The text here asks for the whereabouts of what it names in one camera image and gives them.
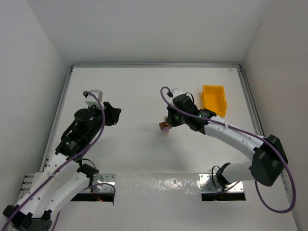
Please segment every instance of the white table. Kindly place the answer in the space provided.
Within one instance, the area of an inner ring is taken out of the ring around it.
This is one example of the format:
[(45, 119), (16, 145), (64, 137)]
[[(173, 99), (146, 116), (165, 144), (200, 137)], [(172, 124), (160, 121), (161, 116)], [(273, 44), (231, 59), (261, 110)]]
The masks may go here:
[[(203, 85), (223, 85), (228, 109), (225, 119), (254, 132), (235, 65), (215, 66), (75, 66), (59, 106), (45, 158), (54, 152), (74, 113), (86, 107), (82, 92), (100, 89), (103, 101), (121, 108), (117, 125), (106, 127), (88, 151), (101, 173), (116, 173), (115, 205), (70, 202), (61, 212), (56, 231), (293, 231), (292, 213), (278, 215), (260, 202), (253, 182), (244, 182), (246, 201), (202, 202), (198, 173), (213, 165), (240, 163), (246, 157), (186, 125), (163, 136), (158, 123), (167, 115), (160, 88), (191, 92), (201, 105)], [(276, 209), (289, 203), (282, 180), (261, 187)]]

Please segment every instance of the black cable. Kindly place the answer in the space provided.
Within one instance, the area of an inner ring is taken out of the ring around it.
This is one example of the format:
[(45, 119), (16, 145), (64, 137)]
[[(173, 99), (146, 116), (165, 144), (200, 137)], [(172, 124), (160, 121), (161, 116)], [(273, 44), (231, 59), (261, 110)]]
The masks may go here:
[(193, 102), (193, 104), (194, 104), (194, 97), (193, 97), (193, 94), (191, 94), (190, 92), (185, 93), (185, 95), (187, 95), (187, 94), (190, 94), (190, 95), (191, 95), (191, 97), (192, 97), (192, 102)]
[(87, 161), (90, 161), (90, 162), (93, 164), (93, 166), (96, 168), (95, 164), (94, 164), (91, 160), (89, 160), (89, 159), (87, 159), (87, 158), (82, 158), (81, 160), (87, 160)]
[(215, 184), (215, 181), (214, 181), (214, 176), (213, 176), (214, 173), (213, 173), (213, 171), (214, 171), (214, 168), (215, 168), (215, 167), (218, 167), (218, 169), (220, 170), (220, 167), (217, 166), (217, 165), (215, 165), (215, 166), (212, 167), (212, 174), (211, 174), (212, 182), (213, 182), (213, 185), (214, 185), (216, 188), (221, 189), (222, 187), (217, 187), (216, 184)]

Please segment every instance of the yellow plastic container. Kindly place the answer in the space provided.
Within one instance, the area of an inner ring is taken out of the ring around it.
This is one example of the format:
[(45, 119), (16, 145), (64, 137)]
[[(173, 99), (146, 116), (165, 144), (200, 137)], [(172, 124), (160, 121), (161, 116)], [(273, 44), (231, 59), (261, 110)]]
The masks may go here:
[(227, 100), (223, 86), (203, 85), (202, 92), (203, 108), (215, 112), (224, 117), (227, 112)]

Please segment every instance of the gray wall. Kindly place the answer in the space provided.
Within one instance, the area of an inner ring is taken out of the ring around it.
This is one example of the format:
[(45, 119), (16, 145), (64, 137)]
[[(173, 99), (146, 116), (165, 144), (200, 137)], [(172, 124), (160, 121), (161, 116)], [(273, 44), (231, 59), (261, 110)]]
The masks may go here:
[(28, 0), (65, 63), (242, 62), (271, 0)]
[(289, 157), (300, 230), (308, 230), (307, 10), (307, 0), (275, 0), (244, 63), (265, 134), (279, 136)]
[(39, 170), (67, 71), (26, 0), (2, 0), (1, 212), (16, 202), (25, 173)]

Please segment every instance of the white panel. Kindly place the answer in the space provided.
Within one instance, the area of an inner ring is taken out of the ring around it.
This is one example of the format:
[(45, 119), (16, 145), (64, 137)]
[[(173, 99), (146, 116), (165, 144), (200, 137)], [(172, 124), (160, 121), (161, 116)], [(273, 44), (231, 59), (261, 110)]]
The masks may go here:
[(244, 66), (264, 133), (281, 139), (289, 159), (297, 188), (295, 218), (303, 231), (308, 230), (307, 22), (307, 0), (275, 0)]
[(271, 0), (28, 0), (65, 62), (242, 62)]
[(0, 1), (0, 226), (39, 169), (65, 69), (26, 0)]
[[(247, 201), (233, 202), (202, 202), (198, 174), (117, 174), (115, 184), (114, 206), (70, 202), (55, 231), (296, 230), (292, 213), (275, 214), (263, 206), (253, 182), (244, 183)], [(262, 188), (265, 200), (286, 208), (282, 182), (278, 180), (273, 188)]]
[(201, 106), (204, 84), (224, 85), (228, 102), (226, 120), (253, 132), (236, 68), (75, 68), (69, 83), (53, 153), (74, 113), (87, 105), (84, 90), (100, 89), (104, 101), (122, 109), (117, 125), (106, 127), (86, 157), (103, 172), (206, 172), (213, 165), (239, 163), (246, 156), (218, 139), (188, 126), (162, 135), (159, 123), (167, 115), (160, 88), (191, 92)]

